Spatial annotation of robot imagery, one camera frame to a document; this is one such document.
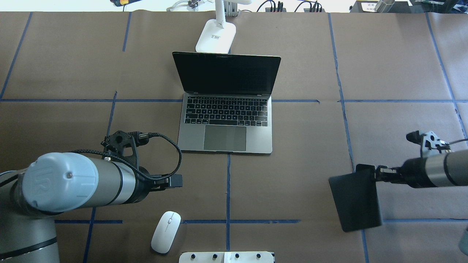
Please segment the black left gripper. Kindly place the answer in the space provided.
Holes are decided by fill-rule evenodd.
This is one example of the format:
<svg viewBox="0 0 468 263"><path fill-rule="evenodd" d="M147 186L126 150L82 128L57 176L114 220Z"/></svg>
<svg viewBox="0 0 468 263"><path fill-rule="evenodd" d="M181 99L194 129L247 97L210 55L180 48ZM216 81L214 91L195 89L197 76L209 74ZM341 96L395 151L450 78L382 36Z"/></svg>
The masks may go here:
<svg viewBox="0 0 468 263"><path fill-rule="evenodd" d="M154 190L166 190L183 187L183 176L173 174L168 178L157 178L156 181L145 181L135 178L130 168L122 169L122 204L138 203Z"/></svg>

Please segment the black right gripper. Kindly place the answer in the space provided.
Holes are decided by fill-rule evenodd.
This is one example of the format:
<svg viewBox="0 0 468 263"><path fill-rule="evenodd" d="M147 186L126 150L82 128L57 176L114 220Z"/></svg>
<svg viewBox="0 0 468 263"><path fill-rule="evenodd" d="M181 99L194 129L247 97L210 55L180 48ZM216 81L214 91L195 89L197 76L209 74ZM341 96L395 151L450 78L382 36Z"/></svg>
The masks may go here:
<svg viewBox="0 0 468 263"><path fill-rule="evenodd" d="M378 166L374 172L373 181L406 184L413 188L428 188L426 159L415 158L406 160L399 168Z"/></svg>

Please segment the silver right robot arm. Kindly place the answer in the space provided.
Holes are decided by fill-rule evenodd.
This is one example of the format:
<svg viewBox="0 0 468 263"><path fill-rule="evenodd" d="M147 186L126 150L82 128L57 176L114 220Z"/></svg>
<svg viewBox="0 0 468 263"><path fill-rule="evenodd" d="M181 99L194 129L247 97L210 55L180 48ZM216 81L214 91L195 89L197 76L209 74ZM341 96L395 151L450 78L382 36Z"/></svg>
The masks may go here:
<svg viewBox="0 0 468 263"><path fill-rule="evenodd" d="M466 187L468 152L449 152L406 160L400 167L378 166L376 182L405 184L412 188Z"/></svg>

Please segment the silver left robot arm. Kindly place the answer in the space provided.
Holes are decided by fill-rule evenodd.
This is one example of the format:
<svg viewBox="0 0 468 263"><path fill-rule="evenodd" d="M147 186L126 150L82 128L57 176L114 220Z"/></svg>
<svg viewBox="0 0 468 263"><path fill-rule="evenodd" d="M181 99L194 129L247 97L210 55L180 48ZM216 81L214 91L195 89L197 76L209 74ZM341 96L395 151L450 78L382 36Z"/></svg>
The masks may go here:
<svg viewBox="0 0 468 263"><path fill-rule="evenodd" d="M47 153L1 173L1 262L58 263L54 217L87 207L131 204L182 186L182 176L148 182L129 165L77 153Z"/></svg>

